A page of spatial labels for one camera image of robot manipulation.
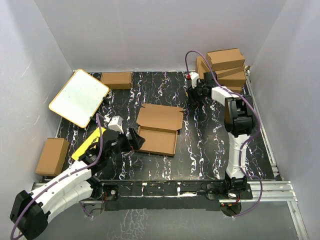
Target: white wall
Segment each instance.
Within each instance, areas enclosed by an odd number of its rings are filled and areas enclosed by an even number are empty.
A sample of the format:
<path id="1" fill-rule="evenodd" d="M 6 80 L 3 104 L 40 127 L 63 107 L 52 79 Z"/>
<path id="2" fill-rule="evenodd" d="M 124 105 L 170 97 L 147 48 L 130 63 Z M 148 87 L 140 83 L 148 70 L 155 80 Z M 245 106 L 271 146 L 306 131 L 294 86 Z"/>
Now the white wall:
<path id="1" fill-rule="evenodd" d="M 320 2 L 287 1 L 251 81 L 281 175 L 292 181 L 310 239 L 320 237 Z"/>
<path id="2" fill-rule="evenodd" d="M 33 0 L 0 0 L 0 239 L 16 194 L 29 191 L 60 118 L 49 103 L 72 71 Z"/>
<path id="3" fill-rule="evenodd" d="M 71 68 L 98 72 L 185 70 L 188 50 L 235 47 L 251 65 L 285 1 L 35 0 Z"/>

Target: yellow object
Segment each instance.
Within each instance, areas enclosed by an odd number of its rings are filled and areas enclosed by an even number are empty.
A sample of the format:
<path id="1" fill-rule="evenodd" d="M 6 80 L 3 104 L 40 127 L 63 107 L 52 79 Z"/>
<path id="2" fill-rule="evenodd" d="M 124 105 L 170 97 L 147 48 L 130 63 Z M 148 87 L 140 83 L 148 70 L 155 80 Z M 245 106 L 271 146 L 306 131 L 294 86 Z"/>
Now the yellow object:
<path id="1" fill-rule="evenodd" d="M 85 151 L 88 149 L 88 147 L 98 142 L 98 139 L 100 138 L 100 131 L 99 128 L 94 130 L 94 132 L 84 141 L 84 143 L 81 144 L 81 146 L 72 154 L 72 159 L 77 161 L 79 157 L 85 153 Z"/>

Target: cardboard box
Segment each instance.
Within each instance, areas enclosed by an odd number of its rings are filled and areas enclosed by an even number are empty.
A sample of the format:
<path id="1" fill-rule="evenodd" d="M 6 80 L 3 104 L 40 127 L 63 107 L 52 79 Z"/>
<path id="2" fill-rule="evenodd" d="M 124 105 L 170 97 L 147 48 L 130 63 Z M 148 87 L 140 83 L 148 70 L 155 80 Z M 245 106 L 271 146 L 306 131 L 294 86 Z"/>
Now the cardboard box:
<path id="1" fill-rule="evenodd" d="M 69 147 L 64 138 L 48 138 L 35 173 L 40 176 L 57 176 L 61 173 Z"/>
<path id="2" fill-rule="evenodd" d="M 201 56 L 197 56 L 195 59 L 195 72 L 197 74 L 199 74 L 199 78 L 200 79 L 204 79 L 204 73 L 206 73 L 207 71 L 204 69 L 202 62 L 204 62 L 204 60 L 202 59 Z"/>
<path id="3" fill-rule="evenodd" d="M 240 94 L 242 92 L 242 86 L 228 86 L 227 88 L 234 93 Z"/>
<path id="4" fill-rule="evenodd" d="M 245 57 L 239 48 L 211 51 L 206 54 L 206 59 L 214 71 L 240 68 L 245 63 Z"/>
<path id="5" fill-rule="evenodd" d="M 138 134 L 145 138 L 140 152 L 173 157 L 178 130 L 183 124 L 183 108 L 143 103 L 136 122 Z"/>
<path id="6" fill-rule="evenodd" d="M 131 89 L 132 72 L 104 72 L 101 82 L 110 89 Z"/>
<path id="7" fill-rule="evenodd" d="M 210 72 L 210 69 L 208 68 L 208 66 L 207 66 L 205 61 L 202 61 L 201 65 L 205 69 L 205 72 Z M 215 73 L 216 73 L 216 77 L 217 78 L 222 78 L 222 77 L 225 77 L 225 76 L 229 76 L 229 75 L 241 72 L 244 69 L 245 69 L 245 65 L 240 66 L 240 67 L 235 67 L 235 68 L 229 68 L 229 69 L 225 69 L 225 70 L 215 71 Z"/>
<path id="8" fill-rule="evenodd" d="M 247 81 L 244 71 L 218 78 L 218 82 L 226 87 L 243 87 Z"/>

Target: table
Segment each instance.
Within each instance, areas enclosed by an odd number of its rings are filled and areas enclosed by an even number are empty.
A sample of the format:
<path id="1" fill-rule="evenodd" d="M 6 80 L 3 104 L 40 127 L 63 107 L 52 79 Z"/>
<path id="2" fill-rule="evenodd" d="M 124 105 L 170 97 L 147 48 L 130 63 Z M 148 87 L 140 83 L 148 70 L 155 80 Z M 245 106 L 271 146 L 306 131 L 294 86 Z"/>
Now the table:
<path id="1" fill-rule="evenodd" d="M 98 109 L 100 114 L 120 115 L 123 129 L 137 127 L 136 119 L 142 103 L 184 108 L 183 127 L 177 138 L 174 157 L 141 152 L 119 154 L 97 176 L 101 180 L 212 180 L 223 179 L 229 157 L 229 137 L 224 128 L 224 108 L 211 99 L 197 106 L 188 105 L 185 94 L 191 84 L 184 72 L 134 72 L 131 90 L 111 90 L 108 102 Z M 101 79 L 102 73 L 91 73 Z M 57 137 L 65 138 L 70 147 L 63 169 L 72 163 L 73 152 L 97 128 L 90 122 L 80 128 L 62 119 Z M 248 144 L 246 169 L 250 175 L 274 180 L 264 140 L 260 134 Z"/>

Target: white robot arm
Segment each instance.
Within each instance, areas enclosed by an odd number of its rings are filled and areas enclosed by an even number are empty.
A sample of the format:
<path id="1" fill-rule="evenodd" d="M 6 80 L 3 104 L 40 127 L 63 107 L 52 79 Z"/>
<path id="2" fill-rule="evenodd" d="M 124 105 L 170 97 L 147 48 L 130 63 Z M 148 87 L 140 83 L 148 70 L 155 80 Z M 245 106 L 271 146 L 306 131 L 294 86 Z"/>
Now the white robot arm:
<path id="1" fill-rule="evenodd" d="M 199 79 L 196 72 L 191 72 L 187 79 L 191 80 L 191 87 L 187 90 L 190 103 L 197 103 L 203 97 L 212 98 L 224 106 L 224 125 L 229 135 L 229 161 L 226 174 L 232 179 L 245 176 L 247 144 L 241 145 L 250 137 L 255 126 L 255 118 L 246 104 L 237 96 L 229 93 L 226 87 L 214 86 L 211 74 L 204 74 L 204 81 Z M 251 96 L 245 98 L 252 103 Z"/>
<path id="2" fill-rule="evenodd" d="M 23 190 L 16 196 L 10 214 L 14 222 L 11 239 L 22 235 L 28 240 L 38 237 L 59 213 L 102 187 L 93 176 L 107 166 L 113 154 L 138 150 L 145 142 L 133 128 L 129 128 L 130 139 L 126 136 L 120 116 L 113 117 L 108 128 L 67 170 L 30 193 Z M 16 228 L 22 235 L 13 236 Z"/>

